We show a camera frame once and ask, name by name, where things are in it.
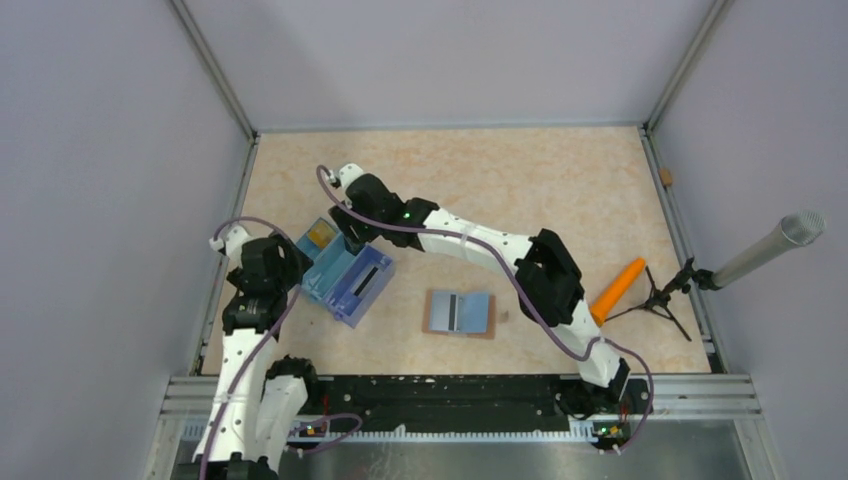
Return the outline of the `light blue card box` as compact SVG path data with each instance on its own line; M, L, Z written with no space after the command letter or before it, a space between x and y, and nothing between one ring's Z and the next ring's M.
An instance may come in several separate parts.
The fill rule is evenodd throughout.
M336 232L335 238L324 249L317 248L307 238L308 230L318 219L327 221ZM349 267L354 255L346 251L344 238L336 226L322 217L318 219L299 237L295 245L313 263L303 276L302 289L312 303L325 304L327 295Z

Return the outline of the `purple blue card box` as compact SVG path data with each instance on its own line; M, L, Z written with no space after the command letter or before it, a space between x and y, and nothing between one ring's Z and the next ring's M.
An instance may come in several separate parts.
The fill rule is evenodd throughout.
M337 278L324 298L325 306L334 320L355 328L392 279L395 263L370 245L356 255L342 246L331 272Z

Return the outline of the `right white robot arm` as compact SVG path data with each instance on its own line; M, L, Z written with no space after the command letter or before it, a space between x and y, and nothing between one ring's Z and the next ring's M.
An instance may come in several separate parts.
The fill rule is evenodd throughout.
M350 244L382 238L397 248L464 260L504 275L522 312L576 361L589 404L612 412L626 400L631 369L604 339L585 299L582 272L555 232L513 234L463 219L429 200L402 200L353 163L338 170L320 165L316 176L327 195L343 192L330 213Z

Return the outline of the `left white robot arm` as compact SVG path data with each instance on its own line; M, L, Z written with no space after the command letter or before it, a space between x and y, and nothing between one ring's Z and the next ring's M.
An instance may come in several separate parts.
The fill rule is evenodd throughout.
M174 479L279 478L292 422L320 401L310 361L272 358L313 262L277 226L266 237L252 235L250 220L225 221L209 241L234 263L227 280L236 294L222 314L222 364L209 418Z

